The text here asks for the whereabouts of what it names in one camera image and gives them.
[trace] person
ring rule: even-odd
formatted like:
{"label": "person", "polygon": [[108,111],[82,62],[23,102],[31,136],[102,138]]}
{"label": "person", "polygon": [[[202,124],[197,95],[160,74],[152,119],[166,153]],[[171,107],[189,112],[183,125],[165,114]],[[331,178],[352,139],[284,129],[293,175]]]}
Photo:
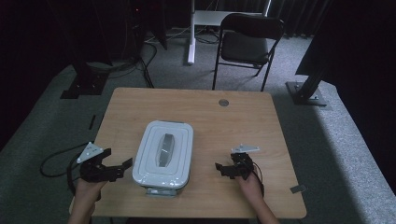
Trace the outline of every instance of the person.
{"label": "person", "polygon": [[[247,180],[241,176],[236,176],[235,180],[247,198],[247,201],[255,210],[261,224],[278,224],[274,213],[268,207],[262,197],[259,180],[254,174],[250,174]],[[107,182],[89,183],[83,179],[78,180],[76,187],[76,197],[73,202],[72,212],[68,224],[87,224],[95,209],[95,202],[100,194],[100,190]]]}

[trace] gray carpet floor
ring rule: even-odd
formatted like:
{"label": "gray carpet floor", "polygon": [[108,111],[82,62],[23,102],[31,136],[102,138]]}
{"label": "gray carpet floor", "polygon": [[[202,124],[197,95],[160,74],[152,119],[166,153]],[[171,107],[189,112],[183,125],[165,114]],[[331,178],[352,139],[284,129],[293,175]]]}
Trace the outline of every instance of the gray carpet floor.
{"label": "gray carpet floor", "polygon": [[[201,38],[214,41],[211,35]],[[282,223],[396,223],[396,198],[349,116],[336,88],[321,82],[318,89],[326,107],[295,105],[285,83],[305,81],[296,76],[310,38],[283,38],[277,48],[265,91],[272,94],[291,160],[303,192],[307,216]],[[217,45],[197,42],[195,64],[187,65],[187,38],[145,45],[143,59],[155,88],[210,90]],[[93,63],[94,66],[106,66]],[[72,66],[56,76],[30,115],[0,152],[0,223],[65,223],[72,194],[66,177],[47,178],[39,173],[51,153],[93,141],[99,122],[117,87],[146,87],[143,66],[110,74],[102,95],[60,99],[76,75]],[[259,91],[262,74],[245,68],[221,67],[217,90]],[[48,161],[47,174],[64,172],[76,148]],[[95,217],[93,223],[125,223],[126,218]]]}

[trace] white lid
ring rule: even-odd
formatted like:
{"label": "white lid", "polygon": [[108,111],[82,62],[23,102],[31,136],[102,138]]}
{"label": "white lid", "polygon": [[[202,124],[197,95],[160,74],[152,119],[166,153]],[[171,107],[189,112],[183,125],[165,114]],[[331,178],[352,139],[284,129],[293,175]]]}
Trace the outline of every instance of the white lid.
{"label": "white lid", "polygon": [[183,188],[189,180],[192,137],[187,123],[152,121],[134,161],[134,181],[143,187]]}

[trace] wooden tabletop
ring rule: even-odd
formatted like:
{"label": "wooden tabletop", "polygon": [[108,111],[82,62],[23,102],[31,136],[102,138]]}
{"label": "wooden tabletop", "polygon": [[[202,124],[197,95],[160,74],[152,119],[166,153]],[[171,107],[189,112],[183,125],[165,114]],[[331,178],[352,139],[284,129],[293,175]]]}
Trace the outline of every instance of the wooden tabletop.
{"label": "wooden tabletop", "polygon": [[[220,100],[229,104],[222,106]],[[94,216],[100,217],[255,217],[236,181],[221,176],[215,162],[232,165],[231,148],[260,147],[249,156],[262,169],[265,201],[277,217],[306,214],[272,97],[252,91],[188,91],[118,88],[114,91],[95,144],[111,147],[104,164],[136,157],[147,125],[154,120],[189,123],[193,128],[191,174],[176,198],[146,196],[132,179],[105,185]]]}

